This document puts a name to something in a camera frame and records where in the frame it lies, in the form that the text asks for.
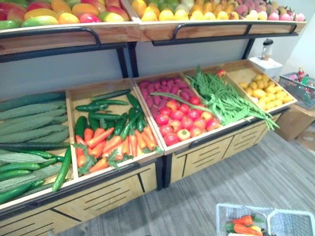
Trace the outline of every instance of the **pile of tomatoes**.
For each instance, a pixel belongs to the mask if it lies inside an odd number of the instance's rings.
[[[189,103],[204,107],[198,96],[192,96]],[[187,104],[172,99],[167,101],[166,106],[159,110],[155,120],[167,146],[221,126],[212,113],[190,109]]]

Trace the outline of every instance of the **shopping basket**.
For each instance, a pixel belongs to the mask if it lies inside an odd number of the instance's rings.
[[[217,236],[227,236],[225,224],[245,215],[255,215],[263,223],[255,223],[276,236],[315,236],[315,220],[307,211],[282,210],[255,206],[217,204]]]
[[[280,76],[279,84],[287,90],[298,102],[297,104],[308,110],[315,108],[315,79],[308,78],[306,84],[290,79],[295,73]]]

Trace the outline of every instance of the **cardboard box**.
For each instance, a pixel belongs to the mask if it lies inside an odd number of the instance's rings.
[[[280,129],[275,132],[287,141],[292,141],[299,136],[315,120],[315,110],[309,111],[298,105],[292,105],[277,120]]]

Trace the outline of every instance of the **gray floor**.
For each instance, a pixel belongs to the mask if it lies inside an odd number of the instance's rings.
[[[256,146],[87,223],[90,236],[214,236],[217,203],[315,213],[315,156],[269,132]],[[78,236],[73,228],[60,236]]]

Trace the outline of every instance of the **white plastic basket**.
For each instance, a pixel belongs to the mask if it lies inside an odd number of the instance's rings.
[[[244,215],[255,214],[264,223],[255,223],[276,236],[315,236],[315,220],[307,211],[282,210],[255,206],[217,204],[217,236],[227,236],[225,224]]]

